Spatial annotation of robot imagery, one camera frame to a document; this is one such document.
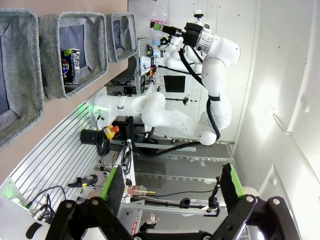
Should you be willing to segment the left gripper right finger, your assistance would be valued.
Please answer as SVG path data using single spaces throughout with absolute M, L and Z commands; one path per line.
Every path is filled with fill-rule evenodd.
M 246 194 L 235 168 L 225 164 L 220 189 L 228 216 L 213 233 L 213 240 L 238 240 L 247 226 L 255 226 L 266 240 L 299 240 L 300 234 L 284 198 L 262 200 Z

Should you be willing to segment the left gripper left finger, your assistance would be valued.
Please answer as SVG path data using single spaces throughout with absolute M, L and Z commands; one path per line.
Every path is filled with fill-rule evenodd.
M 62 201 L 47 232 L 48 240 L 81 240 L 88 229 L 98 228 L 106 240 L 132 240 L 133 236 L 117 218 L 125 183 L 120 166 L 114 167 L 100 196 L 78 204 Z

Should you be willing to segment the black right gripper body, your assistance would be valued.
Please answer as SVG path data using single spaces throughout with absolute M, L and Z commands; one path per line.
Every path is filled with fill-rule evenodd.
M 203 27 L 201 25 L 187 22 L 185 27 L 185 33 L 183 35 L 183 44 L 190 47 L 195 47 L 198 43 L 198 39 L 201 35 Z

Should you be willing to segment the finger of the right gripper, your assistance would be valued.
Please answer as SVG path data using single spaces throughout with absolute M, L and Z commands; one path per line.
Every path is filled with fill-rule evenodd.
M 182 37 L 185 33 L 180 29 L 173 26 L 167 26 L 159 23 L 152 23 L 152 28 L 157 31 L 161 31 L 170 36 Z
M 169 45 L 178 46 L 182 42 L 183 42 L 183 38 L 181 36 L 177 37 L 177 36 L 168 35 L 168 36 L 163 36 L 160 39 L 159 45 L 160 46 L 169 46 Z

